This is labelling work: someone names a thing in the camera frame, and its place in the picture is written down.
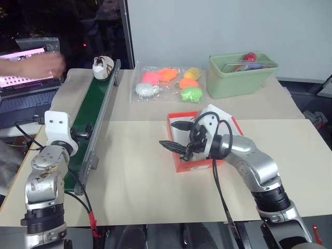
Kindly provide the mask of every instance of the green plastic basket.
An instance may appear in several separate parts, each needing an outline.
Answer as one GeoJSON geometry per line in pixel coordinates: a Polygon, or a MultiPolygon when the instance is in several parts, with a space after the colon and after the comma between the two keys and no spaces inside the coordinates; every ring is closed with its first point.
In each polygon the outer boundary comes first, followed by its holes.
{"type": "Polygon", "coordinates": [[[257,62],[274,64],[274,67],[233,72],[234,63],[243,60],[247,53],[210,56],[210,69],[207,74],[206,89],[213,99],[254,93],[273,72],[278,70],[275,62],[262,52],[255,51],[257,62]]]}

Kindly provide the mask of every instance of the green fruit toy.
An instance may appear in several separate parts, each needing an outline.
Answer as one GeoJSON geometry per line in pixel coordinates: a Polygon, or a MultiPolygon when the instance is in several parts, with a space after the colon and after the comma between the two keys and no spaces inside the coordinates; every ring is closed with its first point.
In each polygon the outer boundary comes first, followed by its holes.
{"type": "Polygon", "coordinates": [[[199,102],[203,92],[199,87],[186,87],[180,92],[183,101],[199,102]]]}

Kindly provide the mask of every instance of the orange toy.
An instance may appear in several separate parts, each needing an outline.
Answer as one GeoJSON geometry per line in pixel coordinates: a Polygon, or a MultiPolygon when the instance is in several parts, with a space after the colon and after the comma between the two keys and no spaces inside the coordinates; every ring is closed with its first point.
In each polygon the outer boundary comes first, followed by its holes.
{"type": "Polygon", "coordinates": [[[199,87],[197,81],[190,79],[190,78],[184,78],[180,80],[179,87],[181,89],[184,89],[186,87],[199,87]]]}
{"type": "Polygon", "coordinates": [[[164,67],[158,71],[158,74],[162,75],[160,81],[170,82],[177,76],[177,69],[173,67],[164,67]]]}

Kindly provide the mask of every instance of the laptop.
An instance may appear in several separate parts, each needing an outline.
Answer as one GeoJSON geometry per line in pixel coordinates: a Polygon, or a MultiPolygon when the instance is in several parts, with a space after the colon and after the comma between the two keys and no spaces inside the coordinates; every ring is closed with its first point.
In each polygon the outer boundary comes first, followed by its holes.
{"type": "MultiPolygon", "coordinates": [[[[5,54],[0,58],[20,61],[46,51],[46,47],[40,47],[5,54]]],[[[0,129],[13,127],[17,120],[29,119],[36,114],[43,117],[60,85],[61,80],[53,76],[43,79],[0,76],[0,129]]]]}

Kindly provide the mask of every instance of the green conveyor belt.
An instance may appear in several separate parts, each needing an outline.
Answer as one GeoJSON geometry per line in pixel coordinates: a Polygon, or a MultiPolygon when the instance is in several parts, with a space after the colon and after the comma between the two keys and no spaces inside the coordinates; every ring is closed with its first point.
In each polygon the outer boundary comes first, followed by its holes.
{"type": "MultiPolygon", "coordinates": [[[[108,84],[109,80],[101,82],[93,78],[89,90],[87,91],[87,94],[78,111],[76,119],[72,125],[72,128],[77,131],[84,132],[89,122],[92,122],[93,127],[95,126],[108,84]]],[[[88,144],[89,141],[80,139],[78,152],[76,153],[76,155],[72,156],[69,161],[68,167],[72,171],[74,171],[77,176],[81,168],[85,153],[87,151],[88,144]]],[[[76,181],[70,174],[67,174],[64,182],[66,191],[74,191],[76,181]]]]}

